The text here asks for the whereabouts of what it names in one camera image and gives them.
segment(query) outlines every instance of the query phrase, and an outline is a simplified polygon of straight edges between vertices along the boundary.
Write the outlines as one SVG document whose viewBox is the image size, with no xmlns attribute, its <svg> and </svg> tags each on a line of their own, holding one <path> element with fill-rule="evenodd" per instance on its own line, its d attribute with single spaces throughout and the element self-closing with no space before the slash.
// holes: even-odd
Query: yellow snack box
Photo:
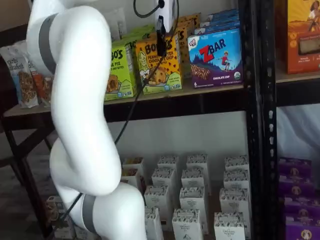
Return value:
<svg viewBox="0 0 320 240">
<path fill-rule="evenodd" d="M 178 35 L 176 34 L 171 41 L 170 39 L 171 36 L 165 37 L 166 56 L 162 60 L 159 68 L 155 71 L 155 74 L 144 87 L 144 94 L 182 89 L 181 56 Z M 158 56 L 157 53 L 157 38 L 152 37 L 137 41 L 135 46 L 140 79 L 143 83 L 149 78 L 161 59 L 161 56 Z"/>
</svg>

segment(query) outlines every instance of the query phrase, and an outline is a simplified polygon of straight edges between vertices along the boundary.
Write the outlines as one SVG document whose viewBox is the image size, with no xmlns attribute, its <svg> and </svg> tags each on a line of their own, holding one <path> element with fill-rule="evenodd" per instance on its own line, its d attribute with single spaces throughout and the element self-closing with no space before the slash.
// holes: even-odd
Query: snack bag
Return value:
<svg viewBox="0 0 320 240">
<path fill-rule="evenodd" d="M 28 59 L 22 54 L 19 45 L 0 48 L 0 55 L 9 68 L 21 107 L 32 108 L 37 106 L 38 97 L 29 69 Z"/>
</svg>

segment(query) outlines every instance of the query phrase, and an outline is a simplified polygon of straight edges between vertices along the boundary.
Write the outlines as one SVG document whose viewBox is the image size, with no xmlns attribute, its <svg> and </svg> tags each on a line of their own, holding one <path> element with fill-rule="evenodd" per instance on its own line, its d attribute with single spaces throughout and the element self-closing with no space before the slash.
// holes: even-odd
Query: black cable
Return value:
<svg viewBox="0 0 320 240">
<path fill-rule="evenodd" d="M 155 10 L 152 10 L 154 13 L 158 8 L 160 7 L 160 5 L 158 4 L 158 6 L 156 7 Z M 140 18 L 143 18 L 141 16 L 139 16 L 139 14 L 137 13 L 136 11 L 136 0 L 134 0 L 133 2 L 133 8 L 134 8 L 134 12 L 135 14 L 140 17 Z M 179 19 L 179 0 L 176 0 L 176 8 L 177 8 L 177 15 L 176 15 L 176 21 L 175 21 L 175 26 L 174 26 L 174 29 L 173 29 L 173 32 L 172 32 L 172 36 L 169 40 L 169 42 L 172 41 L 172 39 L 174 38 L 175 36 L 175 33 L 176 33 L 176 30 L 177 30 L 177 27 L 178 27 L 178 19 Z M 158 70 L 159 66 L 161 65 L 162 61 L 164 60 L 164 58 L 166 57 L 166 55 L 164 54 L 161 58 L 160 58 L 160 61 L 158 62 L 158 64 L 156 65 L 155 69 L 153 70 L 153 72 L 149 75 L 149 77 L 147 79 L 145 79 L 143 81 L 143 84 L 142 84 L 142 87 L 139 89 L 139 91 L 137 92 L 137 95 L 135 96 L 135 99 L 133 101 L 133 104 L 131 106 L 131 109 L 130 109 L 130 112 L 128 114 L 128 117 L 118 135 L 118 137 L 116 138 L 116 140 L 114 141 L 114 144 L 117 145 L 117 143 L 119 142 L 122 134 L 124 133 L 131 117 L 132 117 L 132 114 L 134 113 L 134 109 L 135 109 L 135 106 L 138 102 L 138 98 L 140 96 L 140 94 L 142 93 L 143 89 L 145 88 L 145 86 L 148 84 L 149 80 L 154 76 L 154 74 L 156 73 L 156 71 Z M 81 198 L 81 196 L 83 195 L 83 193 L 79 193 L 79 195 L 75 198 L 74 202 L 72 203 L 72 205 L 68 208 L 68 210 L 60 217 L 59 221 L 63 222 L 65 220 L 65 218 L 68 216 L 68 214 L 72 211 L 72 209 L 74 208 L 74 206 L 77 204 L 77 202 L 79 201 L 79 199 Z M 52 232 L 50 233 L 50 235 L 46 238 L 47 240 L 51 240 L 53 237 L 54 237 L 54 234 L 55 234 L 55 231 L 57 230 L 58 228 L 55 227 L 54 229 L 52 229 Z"/>
</svg>

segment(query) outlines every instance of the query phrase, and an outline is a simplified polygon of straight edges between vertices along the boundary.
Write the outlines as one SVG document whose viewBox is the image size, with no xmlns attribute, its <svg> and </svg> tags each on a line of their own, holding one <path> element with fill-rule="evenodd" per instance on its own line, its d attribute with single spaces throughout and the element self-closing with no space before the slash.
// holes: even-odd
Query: cookie image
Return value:
<svg viewBox="0 0 320 240">
<path fill-rule="evenodd" d="M 108 85 L 106 87 L 106 91 L 111 93 L 113 91 L 117 91 L 119 87 L 118 77 L 116 75 L 110 75 L 108 80 Z"/>
</svg>

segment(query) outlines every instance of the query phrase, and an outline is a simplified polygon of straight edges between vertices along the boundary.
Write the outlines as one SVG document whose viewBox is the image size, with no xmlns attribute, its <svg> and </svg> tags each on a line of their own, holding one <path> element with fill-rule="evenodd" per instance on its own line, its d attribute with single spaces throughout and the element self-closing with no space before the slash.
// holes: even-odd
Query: white product box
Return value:
<svg viewBox="0 0 320 240">
<path fill-rule="evenodd" d="M 206 154 L 195 154 L 187 156 L 186 158 L 186 167 L 200 167 L 203 168 L 203 176 L 204 183 L 206 185 L 206 190 L 209 195 L 212 195 L 212 186 L 211 186 L 211 178 L 209 174 L 209 166 L 208 166 L 208 155 Z"/>
<path fill-rule="evenodd" d="M 249 195 L 249 202 L 251 203 L 251 188 L 248 170 L 236 168 L 234 170 L 224 171 L 223 185 L 226 189 L 247 189 Z"/>
<path fill-rule="evenodd" d="M 143 157 L 132 157 L 124 159 L 122 164 L 123 169 L 138 169 L 140 174 L 141 186 L 143 192 L 146 190 L 147 172 L 145 166 L 145 159 Z"/>
<path fill-rule="evenodd" d="M 214 213 L 214 234 L 217 240 L 245 240 L 242 213 Z"/>
<path fill-rule="evenodd" d="M 61 198 L 59 196 L 50 196 L 45 205 L 52 226 L 57 228 L 54 232 L 55 238 L 74 239 L 76 232 L 71 217 L 68 215 L 63 223 L 59 221 L 59 218 L 66 212 Z"/>
<path fill-rule="evenodd" d="M 150 208 L 158 208 L 162 230 L 172 231 L 174 212 L 168 186 L 147 186 L 144 193 L 145 203 Z"/>
<path fill-rule="evenodd" d="M 99 240 L 100 237 L 97 234 L 84 230 L 78 226 L 74 226 L 77 240 Z"/>
<path fill-rule="evenodd" d="M 189 167 L 186 170 L 183 170 L 182 176 L 181 176 L 181 183 L 182 183 L 182 187 L 184 188 L 204 187 L 204 190 L 207 193 L 202 167 L 194 166 L 194 167 Z"/>
<path fill-rule="evenodd" d="M 242 213 L 245 239 L 251 239 L 251 214 L 248 190 L 245 188 L 220 189 L 220 205 L 223 213 Z"/>
<path fill-rule="evenodd" d="M 200 211 L 175 209 L 172 218 L 175 240 L 203 240 Z"/>
<path fill-rule="evenodd" d="M 179 188 L 177 186 L 177 172 L 172 167 L 158 167 L 152 174 L 154 186 L 169 186 L 169 193 L 174 208 L 180 207 Z"/>
<path fill-rule="evenodd" d="M 122 169 L 121 182 L 130 184 L 131 186 L 139 189 L 141 193 L 143 193 L 138 169 Z"/>
<path fill-rule="evenodd" d="M 147 240 L 164 240 L 157 207 L 145 207 L 145 232 Z"/>
<path fill-rule="evenodd" d="M 209 234 L 208 229 L 208 196 L 203 186 L 183 187 L 180 190 L 180 205 L 182 209 L 199 209 L 203 234 Z"/>
</svg>

